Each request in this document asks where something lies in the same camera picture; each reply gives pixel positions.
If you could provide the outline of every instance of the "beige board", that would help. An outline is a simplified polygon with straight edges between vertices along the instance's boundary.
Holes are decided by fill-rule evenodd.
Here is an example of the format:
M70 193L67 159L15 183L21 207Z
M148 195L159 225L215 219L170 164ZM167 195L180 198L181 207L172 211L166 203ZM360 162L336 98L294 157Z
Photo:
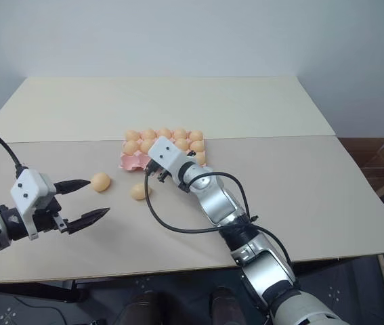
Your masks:
M89 186L58 196L74 219L110 207L95 225L73 235L57 231L14 242L0 252L0 281L142 274L234 265L218 234L176 234L162 228L144 201L129 197L142 172L118 169L121 142L13 144L22 162L52 181L89 179L103 171L111 187ZM333 136L207 140L208 163L237 176L257 224L272 230L295 261L384 252L384 205ZM0 204L12 207L14 166L0 147ZM154 208L185 228L209 226L196 199L151 180ZM226 185L240 199L230 181Z
M208 139L334 135L296 77L31 77L0 110L7 142L119 140L149 127Z

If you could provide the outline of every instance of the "white wall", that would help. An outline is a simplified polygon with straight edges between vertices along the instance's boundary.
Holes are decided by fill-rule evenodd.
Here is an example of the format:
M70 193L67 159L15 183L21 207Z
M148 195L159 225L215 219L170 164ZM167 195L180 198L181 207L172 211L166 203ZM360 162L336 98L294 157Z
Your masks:
M0 107L25 76L286 74L384 136L384 0L0 0Z

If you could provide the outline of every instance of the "wire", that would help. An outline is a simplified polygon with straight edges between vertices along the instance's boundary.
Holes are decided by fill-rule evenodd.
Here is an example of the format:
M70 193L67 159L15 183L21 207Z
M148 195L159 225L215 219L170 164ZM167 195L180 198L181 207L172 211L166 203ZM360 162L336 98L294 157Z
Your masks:
M1 139L1 137L0 137L0 144L3 146L5 150L7 150L8 154L11 156L11 159L14 161L16 168L21 167L22 164L18 160L16 154L14 154L13 150L5 143L5 141Z
M226 177L229 177L230 179L234 180L238 187L240 188L240 191L241 191L241 194L243 196L243 200L244 200L244 205L246 206L247 205L247 199L246 199L246 194L244 193L244 189L243 187L241 186L241 183L240 181L238 181L234 176L228 174L228 173L222 173L222 172L217 172L217 171L214 171L214 172L210 172L210 173L204 173L202 175L199 175L198 177L195 177L194 179L192 179L192 181L189 182L189 184L187 185L188 187L190 187L190 185L196 181L197 179L200 179L202 177L206 177L206 176L210 176L210 175L220 175L220 176L226 176ZM247 217L249 218L249 223L243 223L243 224L235 224L235 225L223 225L223 226L220 226L220 227L211 227L211 228L203 228L203 229L181 229L181 228L177 228L177 227L173 227L172 225L169 225L168 223L165 223L156 213L156 211L154 210L154 208L152 207L152 204L151 204L151 201L150 201L150 195L148 193L148 177L149 177L149 173L145 173L145 180L144 180L144 190L145 190L145 199L146 199L146 204L148 205L148 208L150 209L150 212L152 214L152 216L165 228L167 228L168 230L171 230L173 232L179 232L181 234L204 234L204 233L208 233L208 232L220 232L221 230L228 230L228 229L234 229L234 228L254 228L256 230L259 230L265 234L267 234L268 236L270 236L277 244L278 246L280 247L280 249L282 250L282 252L284 253L284 256L285 256L285 259L286 259L286 262L288 263L288 265L291 267L291 259L289 257L289 254L288 254L288 251L286 250L285 246L283 245L283 243L279 240L279 238L276 237L276 235L274 235L271 231L263 228L263 227L260 227L258 225L254 225L253 223L251 223L251 220L250 220L250 216L247 215Z
M62 313L62 311L59 308L51 307L51 306L33 306L33 305L29 305L28 303L25 303L22 299L19 299L17 297L13 297L13 298L15 300L17 300L19 303L21 303L22 305L27 306L29 308L34 308L34 309L53 309L53 310L55 310L59 314L59 316L61 316L62 321L64 322L64 324L68 325L68 323L67 323L67 321L65 319L64 314Z

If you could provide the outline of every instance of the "brown cardboard box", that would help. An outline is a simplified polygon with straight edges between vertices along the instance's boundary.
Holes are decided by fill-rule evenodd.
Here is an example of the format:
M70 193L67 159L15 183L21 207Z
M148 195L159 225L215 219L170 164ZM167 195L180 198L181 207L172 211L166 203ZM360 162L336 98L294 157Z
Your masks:
M384 195L384 137L341 137L339 141L353 157L378 196Z

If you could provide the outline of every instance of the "egg carton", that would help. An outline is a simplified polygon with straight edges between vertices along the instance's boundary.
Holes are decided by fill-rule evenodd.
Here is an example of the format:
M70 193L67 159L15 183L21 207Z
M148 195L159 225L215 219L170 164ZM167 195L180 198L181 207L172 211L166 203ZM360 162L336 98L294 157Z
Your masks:
M137 143L140 145L143 142L142 132L139 132L139 134L141 135L141 137L137 140ZM157 134L157 137L156 139L154 139L154 142L157 141L158 139L158 131L156 131L156 134ZM189 134L190 134L190 131L187 131L186 141L188 145L192 143L192 140L189 139ZM169 140L171 142L175 142L175 139L173 139L173 137L171 137ZM129 156L128 154L125 154L121 151L121 163L119 167L126 171L135 171L140 169L143 170L145 169L146 165L150 162L150 160L151 158L140 150L137 150L132 156Z

